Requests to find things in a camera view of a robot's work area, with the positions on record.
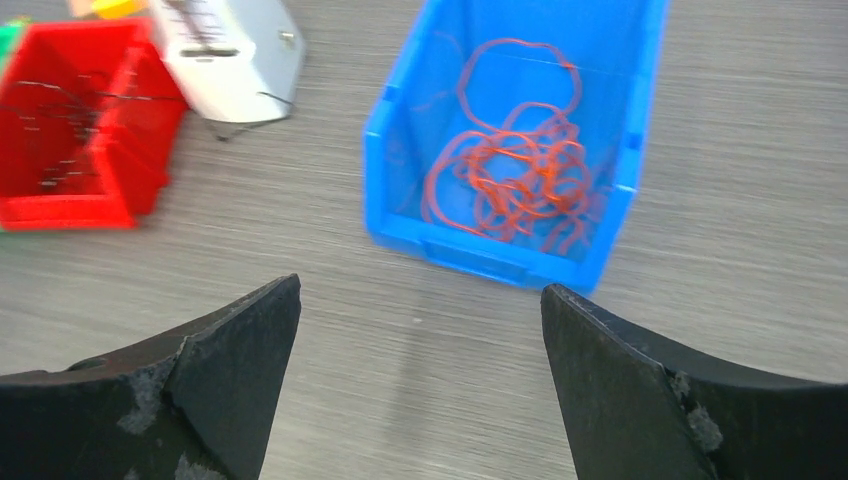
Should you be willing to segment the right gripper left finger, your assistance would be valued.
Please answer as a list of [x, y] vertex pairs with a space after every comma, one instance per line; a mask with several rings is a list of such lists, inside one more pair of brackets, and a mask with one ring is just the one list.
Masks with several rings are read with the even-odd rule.
[[275, 279], [63, 371], [1, 379], [5, 479], [256, 479], [301, 313]]

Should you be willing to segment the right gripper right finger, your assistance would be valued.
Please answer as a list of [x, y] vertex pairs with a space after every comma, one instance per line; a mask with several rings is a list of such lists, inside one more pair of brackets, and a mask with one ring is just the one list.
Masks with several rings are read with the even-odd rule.
[[541, 315], [580, 478], [846, 477], [845, 384], [708, 355], [558, 284]]

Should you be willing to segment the red plastic bin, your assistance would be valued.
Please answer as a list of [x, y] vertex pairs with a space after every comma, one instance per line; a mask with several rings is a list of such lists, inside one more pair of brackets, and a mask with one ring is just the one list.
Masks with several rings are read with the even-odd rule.
[[1, 228], [129, 229], [188, 106], [149, 19], [29, 26], [1, 75]]

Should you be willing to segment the green plastic bin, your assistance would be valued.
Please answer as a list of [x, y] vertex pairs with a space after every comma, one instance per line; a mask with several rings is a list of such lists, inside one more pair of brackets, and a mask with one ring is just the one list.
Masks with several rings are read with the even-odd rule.
[[9, 57], [16, 51], [20, 38], [30, 23], [31, 19], [29, 17], [19, 16], [7, 21], [1, 26], [1, 69], [5, 68]]

